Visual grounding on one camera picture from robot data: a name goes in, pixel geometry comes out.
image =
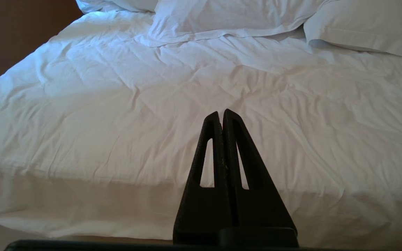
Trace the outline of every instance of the white bedsheet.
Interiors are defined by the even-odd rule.
[[[87,14],[0,77],[0,224],[171,239],[203,119],[230,108],[300,245],[402,249],[402,57],[301,30],[148,48],[151,22]]]

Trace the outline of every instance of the brown wall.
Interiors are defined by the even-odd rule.
[[[81,15],[74,0],[0,0],[0,75]]]

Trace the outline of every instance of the mattress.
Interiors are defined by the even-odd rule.
[[[402,57],[302,29],[149,48],[151,23],[86,14],[0,76],[0,224],[171,239],[203,119],[229,108],[301,246],[402,250]]]

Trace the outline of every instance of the white duvet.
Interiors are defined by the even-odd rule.
[[[402,57],[302,30],[148,48],[151,22],[87,14],[0,77],[0,224],[171,239],[203,119],[229,108],[301,246],[402,250]]]

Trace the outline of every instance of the pillowcase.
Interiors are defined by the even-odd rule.
[[[93,11],[155,11],[158,0],[75,0],[83,13]]]
[[[306,40],[402,56],[402,0],[327,2],[303,25]]]
[[[327,0],[160,0],[148,38],[168,43],[295,30]]]
[[[77,2],[80,10],[87,14],[93,11],[119,11],[123,10],[123,8],[119,7],[117,4],[111,1],[105,0],[75,0]]]
[[[158,0],[111,0],[120,7],[129,11],[146,12],[155,11]]]

